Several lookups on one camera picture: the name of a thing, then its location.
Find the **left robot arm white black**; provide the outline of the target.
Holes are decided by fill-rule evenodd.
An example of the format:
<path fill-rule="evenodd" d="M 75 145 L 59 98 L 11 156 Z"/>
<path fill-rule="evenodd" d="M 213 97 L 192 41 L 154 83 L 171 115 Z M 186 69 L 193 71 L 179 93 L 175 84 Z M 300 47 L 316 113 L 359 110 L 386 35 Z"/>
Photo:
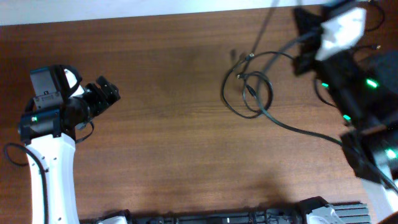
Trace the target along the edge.
<path fill-rule="evenodd" d="M 73 180 L 78 129 L 120 99 L 116 85 L 100 76 L 81 85 L 70 65 L 30 71 L 35 96 L 19 122 L 30 167 L 33 223 L 79 223 Z"/>

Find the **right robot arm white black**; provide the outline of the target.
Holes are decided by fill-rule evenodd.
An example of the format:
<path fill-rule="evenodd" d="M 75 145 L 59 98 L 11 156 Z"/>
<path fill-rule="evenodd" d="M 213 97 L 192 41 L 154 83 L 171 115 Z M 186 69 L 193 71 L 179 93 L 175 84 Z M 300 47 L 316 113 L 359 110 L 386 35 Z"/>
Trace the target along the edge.
<path fill-rule="evenodd" d="M 378 218 L 397 222 L 397 52 L 354 59 L 365 33 L 366 11 L 345 1 L 313 14 L 293 11 L 300 35 L 294 72 L 315 72 L 350 130 L 342 149 L 363 180 Z"/>

